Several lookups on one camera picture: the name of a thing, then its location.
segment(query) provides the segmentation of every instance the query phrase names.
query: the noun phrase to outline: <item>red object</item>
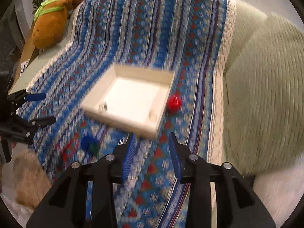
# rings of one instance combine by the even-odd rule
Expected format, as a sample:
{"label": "red object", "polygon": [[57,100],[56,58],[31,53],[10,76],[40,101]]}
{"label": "red object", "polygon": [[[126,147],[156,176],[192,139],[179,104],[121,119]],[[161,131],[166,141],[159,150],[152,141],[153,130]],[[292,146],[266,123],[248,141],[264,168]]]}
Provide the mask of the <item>red object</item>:
{"label": "red object", "polygon": [[171,95],[168,99],[167,107],[171,113],[178,112],[181,107],[181,98],[177,95]]}

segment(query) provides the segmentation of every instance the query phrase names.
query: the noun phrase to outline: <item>capybara plush toy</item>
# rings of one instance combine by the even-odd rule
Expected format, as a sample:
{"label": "capybara plush toy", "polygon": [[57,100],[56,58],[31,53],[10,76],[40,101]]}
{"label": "capybara plush toy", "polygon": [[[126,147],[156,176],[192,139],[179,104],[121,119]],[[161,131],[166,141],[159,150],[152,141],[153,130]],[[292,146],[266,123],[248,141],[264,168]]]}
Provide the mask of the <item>capybara plush toy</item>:
{"label": "capybara plush toy", "polygon": [[68,10],[76,8],[83,0],[45,0],[34,16],[32,40],[38,49],[46,49],[62,40]]}

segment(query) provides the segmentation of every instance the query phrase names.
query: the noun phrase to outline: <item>woven blanket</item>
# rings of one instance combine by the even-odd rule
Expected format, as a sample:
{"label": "woven blanket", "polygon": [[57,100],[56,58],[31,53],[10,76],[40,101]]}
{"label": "woven blanket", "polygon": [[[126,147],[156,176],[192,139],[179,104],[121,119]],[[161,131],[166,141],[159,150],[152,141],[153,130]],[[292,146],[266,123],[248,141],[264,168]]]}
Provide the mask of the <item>woven blanket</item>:
{"label": "woven blanket", "polygon": [[[89,119],[80,102],[115,63],[175,70],[172,93],[181,111],[165,115],[158,139],[136,140],[127,183],[114,186],[119,227],[183,227],[189,185],[174,176],[168,134],[208,161],[221,163],[222,75],[235,20],[234,0],[85,0],[71,17],[65,50],[38,73],[30,92],[44,101],[19,109],[25,119],[55,116],[30,146],[56,180],[73,161],[88,164],[112,153],[127,133]],[[98,156],[80,148],[83,136],[99,142]],[[88,186],[87,217],[90,217]]]}

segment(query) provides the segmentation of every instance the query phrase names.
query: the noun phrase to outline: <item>metal screw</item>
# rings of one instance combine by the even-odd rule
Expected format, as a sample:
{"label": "metal screw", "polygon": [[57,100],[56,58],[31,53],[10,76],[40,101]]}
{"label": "metal screw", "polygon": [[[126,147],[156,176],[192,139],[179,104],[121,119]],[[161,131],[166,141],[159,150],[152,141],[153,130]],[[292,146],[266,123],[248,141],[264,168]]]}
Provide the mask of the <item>metal screw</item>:
{"label": "metal screw", "polygon": [[73,169],[77,169],[80,166],[80,163],[79,162],[73,162],[71,166],[72,166]]}
{"label": "metal screw", "polygon": [[196,161],[199,157],[196,154],[189,155],[189,159],[192,161]]}
{"label": "metal screw", "polygon": [[223,167],[224,167],[225,169],[227,169],[227,170],[230,170],[230,169],[232,168],[232,165],[231,165],[229,162],[225,162],[225,163],[223,164]]}
{"label": "metal screw", "polygon": [[112,161],[112,160],[114,160],[114,158],[115,158],[115,156],[114,156],[113,154],[108,154],[108,155],[105,157],[105,159],[106,159],[107,161]]}

